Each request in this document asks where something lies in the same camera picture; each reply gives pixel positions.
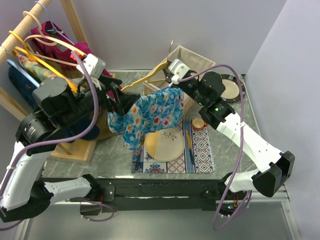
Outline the yellow plastic hanger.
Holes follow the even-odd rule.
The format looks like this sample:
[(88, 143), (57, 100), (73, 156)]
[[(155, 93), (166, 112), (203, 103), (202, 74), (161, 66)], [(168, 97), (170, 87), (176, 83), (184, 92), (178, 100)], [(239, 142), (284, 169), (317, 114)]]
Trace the yellow plastic hanger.
[(134, 81), (133, 83), (130, 83), (130, 84), (124, 86), (124, 87), (121, 89), (121, 91), (124, 92), (124, 91), (126, 91), (126, 90), (128, 90), (128, 89), (130, 89), (130, 88), (135, 87), (136, 85), (139, 85), (139, 84), (143, 83), (144, 81), (148, 81), (150, 78), (152, 78), (152, 77), (153, 77), (155, 74), (157, 74), (159, 71), (162, 71), (162, 70), (166, 69), (166, 68), (168, 67), (168, 65), (169, 65), (169, 60), (168, 60), (168, 58), (169, 58), (169, 54), (170, 54), (170, 52), (171, 52), (171, 49), (172, 49), (172, 46), (173, 46), (174, 41), (175, 41), (175, 38), (173, 38), (173, 39), (171, 40), (170, 46), (169, 46), (169, 50), (168, 50), (168, 53), (167, 53), (167, 56), (166, 56), (166, 58), (165, 58), (161, 63), (159, 63), (159, 64), (158, 64), (151, 72), (149, 72), (146, 76), (144, 76), (144, 77), (142, 77), (142, 78)]

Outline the blue wire hanger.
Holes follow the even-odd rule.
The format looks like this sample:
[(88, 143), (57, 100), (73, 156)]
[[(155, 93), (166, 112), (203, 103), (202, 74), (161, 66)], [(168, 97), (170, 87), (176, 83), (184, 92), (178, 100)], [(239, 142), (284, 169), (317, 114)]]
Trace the blue wire hanger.
[(68, 42), (69, 44), (74, 45), (74, 43), (64, 34), (64, 32), (63, 32), (62, 30), (58, 30), (58, 28), (56, 27), (56, 25), (55, 25), (54, 22), (52, 21), (50, 12), (49, 12), (48, 9), (45, 7), (45, 5), (44, 5), (43, 3), (40, 3), (39, 1), (35, 1), (34, 4), (39, 4), (39, 5), (45, 10), (45, 12), (47, 13), (49, 22), (50, 22), (50, 24), (51, 24), (51, 28), (48, 29), (47, 31), (60, 35), (60, 36), (63, 37), (65, 40), (67, 40), (67, 42)]

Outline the blue floral skirt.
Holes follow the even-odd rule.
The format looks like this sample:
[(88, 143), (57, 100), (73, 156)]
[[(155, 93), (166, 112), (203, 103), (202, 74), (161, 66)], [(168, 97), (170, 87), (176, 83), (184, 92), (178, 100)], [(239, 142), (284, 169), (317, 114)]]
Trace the blue floral skirt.
[(183, 116), (183, 109), (184, 92), (166, 87), (140, 97), (124, 116), (109, 112), (107, 123), (112, 133), (123, 137), (125, 148), (135, 150), (147, 133), (175, 127)]

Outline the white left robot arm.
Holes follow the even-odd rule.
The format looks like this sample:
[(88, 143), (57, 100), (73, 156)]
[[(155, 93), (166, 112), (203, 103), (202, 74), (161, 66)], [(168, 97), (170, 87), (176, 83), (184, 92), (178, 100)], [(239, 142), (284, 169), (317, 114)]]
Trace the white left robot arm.
[(45, 79), (32, 93), (37, 105), (16, 132), (11, 162), (0, 185), (0, 217), (5, 223), (20, 222), (43, 213), (50, 205), (73, 198), (99, 201), (103, 189), (90, 175), (60, 182), (41, 179), (47, 158), (60, 143), (69, 143), (67, 128), (99, 108), (126, 114), (140, 98), (138, 93), (120, 90), (121, 81), (104, 77), (74, 94), (62, 77)]

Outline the magenta pleated skirt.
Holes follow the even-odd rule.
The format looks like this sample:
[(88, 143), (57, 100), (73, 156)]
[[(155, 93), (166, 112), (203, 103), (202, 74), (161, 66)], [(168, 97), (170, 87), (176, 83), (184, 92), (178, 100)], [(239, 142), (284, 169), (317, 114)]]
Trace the magenta pleated skirt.
[[(64, 39), (59, 34), (48, 31), (52, 27), (49, 21), (42, 23), (41, 27), (42, 27), (41, 33), (44, 36), (56, 38), (67, 44), (70, 44), (67, 42), (66, 39)], [(71, 64), (76, 63), (76, 61), (73, 58), (71, 58), (71, 50), (66, 48), (64, 45), (61, 45), (59, 43), (57, 43), (54, 46), (45, 45), (44, 43), (37, 41), (35, 38), (32, 39), (32, 42), (35, 45), (36, 51), (42, 56), (46, 56), (52, 59), (57, 59), (63, 62), (68, 62)], [(93, 52), (91, 51), (91, 49), (89, 48), (88, 44), (85, 41), (80, 41), (70, 45), (76, 47), (77, 49), (81, 50), (85, 54), (93, 54)]]

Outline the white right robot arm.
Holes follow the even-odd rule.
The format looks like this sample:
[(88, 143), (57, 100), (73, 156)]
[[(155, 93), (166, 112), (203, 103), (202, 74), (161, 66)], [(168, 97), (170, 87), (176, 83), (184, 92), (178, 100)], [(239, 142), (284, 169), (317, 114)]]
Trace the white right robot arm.
[(228, 173), (222, 178), (219, 194), (231, 199), (237, 192), (258, 191), (271, 198), (291, 176), (295, 156), (272, 146), (249, 127), (242, 113), (235, 110), (221, 97), (226, 87), (222, 76), (214, 71), (199, 73), (190, 69), (174, 72), (165, 69), (165, 80), (172, 88), (179, 88), (201, 106), (199, 114), (205, 123), (225, 135), (239, 147), (239, 155), (246, 154), (256, 165), (247, 172)]

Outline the brown skirt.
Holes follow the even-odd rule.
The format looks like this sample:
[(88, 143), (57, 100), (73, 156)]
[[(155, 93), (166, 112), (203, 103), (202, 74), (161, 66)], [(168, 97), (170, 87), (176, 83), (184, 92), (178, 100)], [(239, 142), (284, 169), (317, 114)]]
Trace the brown skirt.
[[(53, 61), (49, 61), (48, 63), (59, 73), (67, 77), (76, 87), (81, 82), (83, 76), (77, 69), (64, 69), (58, 63)], [(63, 130), (66, 133), (66, 137), (70, 138), (82, 133), (90, 125), (92, 117), (93, 114), (91, 113), (89, 116), (83, 117), (69, 128), (64, 128)], [(81, 139), (85, 141), (97, 141), (108, 138), (112, 135), (113, 134), (110, 132), (108, 127), (107, 111), (100, 108), (95, 126)]]

